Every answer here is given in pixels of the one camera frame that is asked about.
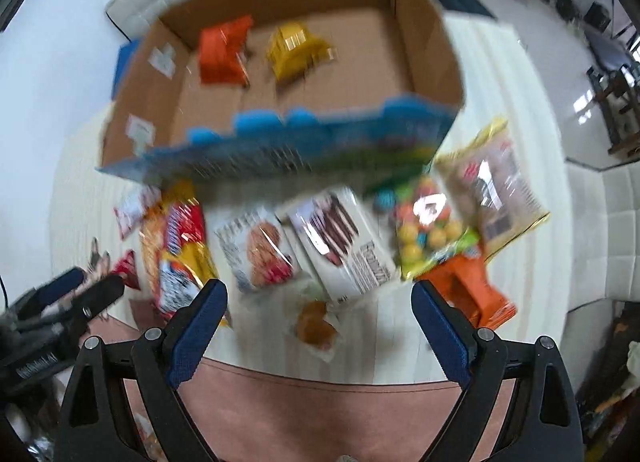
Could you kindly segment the orange chip bag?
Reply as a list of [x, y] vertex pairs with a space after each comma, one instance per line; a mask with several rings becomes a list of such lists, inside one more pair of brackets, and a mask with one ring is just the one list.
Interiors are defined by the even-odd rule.
[[418, 277], [428, 281], [450, 305], [478, 328], [497, 330], [513, 318], [518, 308], [488, 280], [484, 257], [469, 248]]

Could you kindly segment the small red white packet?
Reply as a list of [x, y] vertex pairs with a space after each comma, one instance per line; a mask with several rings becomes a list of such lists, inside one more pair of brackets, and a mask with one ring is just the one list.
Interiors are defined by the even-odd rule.
[[126, 193], [114, 208], [120, 239], [125, 240], [132, 233], [161, 197], [160, 189], [153, 186], [140, 185]]

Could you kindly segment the large noodle pack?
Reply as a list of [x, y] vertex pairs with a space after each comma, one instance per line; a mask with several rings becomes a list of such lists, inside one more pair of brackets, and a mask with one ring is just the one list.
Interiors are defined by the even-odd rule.
[[157, 312], [169, 319], [218, 277], [202, 205], [190, 181], [160, 193], [140, 228], [142, 261]]

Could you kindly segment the cookie packet white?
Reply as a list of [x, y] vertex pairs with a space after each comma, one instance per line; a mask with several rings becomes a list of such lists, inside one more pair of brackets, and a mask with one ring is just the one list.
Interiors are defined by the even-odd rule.
[[268, 207], [261, 205], [233, 216], [215, 235], [243, 293], [285, 285], [299, 273], [282, 225]]

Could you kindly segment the colourful candy ball bag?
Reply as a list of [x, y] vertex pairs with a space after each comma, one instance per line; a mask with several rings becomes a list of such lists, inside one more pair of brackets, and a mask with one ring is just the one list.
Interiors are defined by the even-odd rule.
[[374, 193], [373, 206], [395, 228], [398, 265], [406, 279], [478, 250], [477, 231], [462, 219], [444, 185], [430, 173], [386, 183]]

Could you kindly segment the small pastry packet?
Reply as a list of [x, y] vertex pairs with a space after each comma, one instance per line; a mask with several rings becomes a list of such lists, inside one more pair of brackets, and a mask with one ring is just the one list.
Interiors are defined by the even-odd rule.
[[288, 311], [286, 333], [307, 352], [330, 362], [343, 342], [341, 323], [326, 297], [317, 291], [299, 293]]

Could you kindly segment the Fronzzi chocolate stick box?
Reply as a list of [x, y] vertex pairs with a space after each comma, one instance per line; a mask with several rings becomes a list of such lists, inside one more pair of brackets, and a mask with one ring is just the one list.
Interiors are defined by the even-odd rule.
[[335, 307], [354, 306], [400, 280], [371, 212], [349, 187], [299, 196], [277, 215], [292, 227]]

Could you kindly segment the gold-edged clear snack bag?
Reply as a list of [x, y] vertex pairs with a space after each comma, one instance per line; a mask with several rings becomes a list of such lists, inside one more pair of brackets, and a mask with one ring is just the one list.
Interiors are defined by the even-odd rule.
[[463, 218], [480, 235], [486, 260], [545, 222], [550, 212], [523, 174], [505, 118], [495, 118], [435, 167]]

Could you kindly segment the white padded chair right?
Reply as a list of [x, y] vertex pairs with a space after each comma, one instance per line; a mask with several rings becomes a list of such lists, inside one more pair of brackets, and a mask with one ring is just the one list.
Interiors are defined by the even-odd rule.
[[574, 261], [570, 309], [639, 300], [639, 163], [604, 171], [567, 162]]

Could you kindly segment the orange snack bag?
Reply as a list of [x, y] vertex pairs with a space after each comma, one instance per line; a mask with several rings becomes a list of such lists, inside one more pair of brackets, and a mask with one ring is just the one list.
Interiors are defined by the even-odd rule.
[[253, 25], [253, 17], [245, 15], [201, 31], [198, 66], [203, 84], [250, 85], [244, 54]]

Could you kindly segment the dark wooden chair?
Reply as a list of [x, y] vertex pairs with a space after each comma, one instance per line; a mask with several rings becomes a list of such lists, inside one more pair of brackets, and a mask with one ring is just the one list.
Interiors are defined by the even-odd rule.
[[587, 70], [593, 103], [601, 111], [610, 148], [608, 154], [639, 158], [639, 63], [623, 64], [611, 72]]

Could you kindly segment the cardboard box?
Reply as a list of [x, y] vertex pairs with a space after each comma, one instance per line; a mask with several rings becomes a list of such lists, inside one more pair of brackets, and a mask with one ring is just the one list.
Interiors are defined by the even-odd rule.
[[464, 101], [437, 0], [187, 0], [132, 55], [100, 170], [162, 185], [421, 163]]

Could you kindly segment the yellow snack bag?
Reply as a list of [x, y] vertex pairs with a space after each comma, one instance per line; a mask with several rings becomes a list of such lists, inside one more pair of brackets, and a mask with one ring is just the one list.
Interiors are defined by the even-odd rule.
[[310, 69], [334, 60], [336, 51], [302, 22], [287, 22], [271, 34], [266, 58], [276, 82], [285, 85], [303, 77]]

